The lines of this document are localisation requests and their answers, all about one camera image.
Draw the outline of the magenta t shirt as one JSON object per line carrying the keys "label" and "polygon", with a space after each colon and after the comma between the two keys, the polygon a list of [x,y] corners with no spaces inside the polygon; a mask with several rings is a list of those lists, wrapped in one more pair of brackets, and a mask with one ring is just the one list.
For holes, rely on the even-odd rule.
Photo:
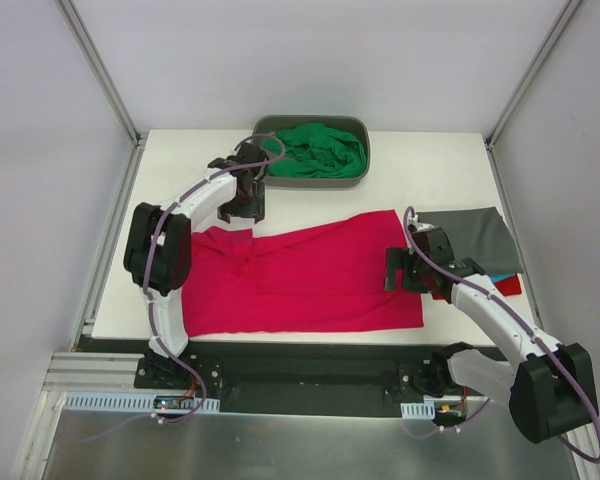
{"label": "magenta t shirt", "polygon": [[421,328],[420,295],[385,288],[386,252],[405,245],[393,210],[266,237],[210,227],[191,239],[185,331],[196,337]]}

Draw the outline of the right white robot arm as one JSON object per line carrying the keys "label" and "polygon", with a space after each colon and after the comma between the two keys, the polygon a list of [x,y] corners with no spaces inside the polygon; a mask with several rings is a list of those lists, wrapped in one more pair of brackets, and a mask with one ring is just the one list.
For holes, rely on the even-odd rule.
{"label": "right white robot arm", "polygon": [[585,425],[600,432],[592,361],[579,344],[567,345],[532,325],[504,298],[472,259],[459,259],[439,227],[409,221],[404,248],[386,252],[385,288],[429,294],[471,319],[505,360],[457,342],[435,351],[412,376],[433,397],[461,387],[508,408],[530,442],[560,437]]}

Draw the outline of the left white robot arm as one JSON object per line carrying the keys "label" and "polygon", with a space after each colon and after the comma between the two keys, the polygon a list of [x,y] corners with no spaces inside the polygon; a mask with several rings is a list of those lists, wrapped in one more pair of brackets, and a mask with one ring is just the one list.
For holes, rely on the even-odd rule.
{"label": "left white robot arm", "polygon": [[225,223],[262,221],[268,164],[262,148],[241,142],[228,157],[211,161],[184,192],[162,204],[140,203],[133,211],[123,267],[144,297],[149,348],[164,357],[156,375],[168,388],[182,388],[191,377],[190,363],[179,355],[189,341],[182,290],[192,267],[192,233],[212,214]]}

